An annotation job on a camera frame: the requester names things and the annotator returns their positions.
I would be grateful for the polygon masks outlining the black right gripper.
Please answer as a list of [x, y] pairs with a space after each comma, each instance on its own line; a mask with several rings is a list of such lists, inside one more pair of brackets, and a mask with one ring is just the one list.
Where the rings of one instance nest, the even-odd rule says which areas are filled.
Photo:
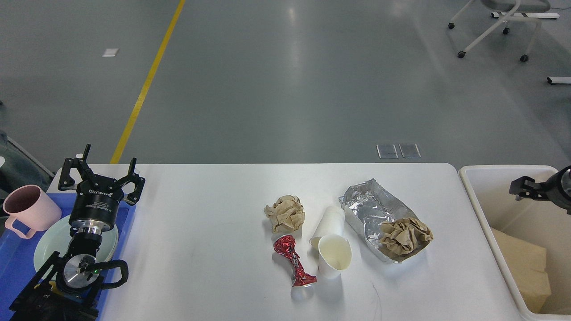
[[515, 195], [517, 201], [522, 199], [551, 201], [570, 215], [571, 166], [555, 173], [544, 183], [537, 183], [532, 177], [522, 176], [510, 183], [509, 193]]

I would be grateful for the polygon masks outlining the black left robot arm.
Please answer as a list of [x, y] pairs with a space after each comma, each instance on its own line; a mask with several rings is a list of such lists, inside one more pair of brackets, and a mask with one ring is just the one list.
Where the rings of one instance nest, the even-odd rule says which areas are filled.
[[68, 218], [70, 242], [64, 253], [53, 251], [16, 296], [9, 309], [12, 321], [94, 321], [96, 297], [125, 284], [128, 264], [121, 259], [98, 259], [102, 243], [118, 231], [121, 203], [134, 206], [141, 198], [144, 177], [133, 158], [124, 177], [94, 173], [87, 163], [91, 149], [66, 158], [58, 189], [77, 193]]

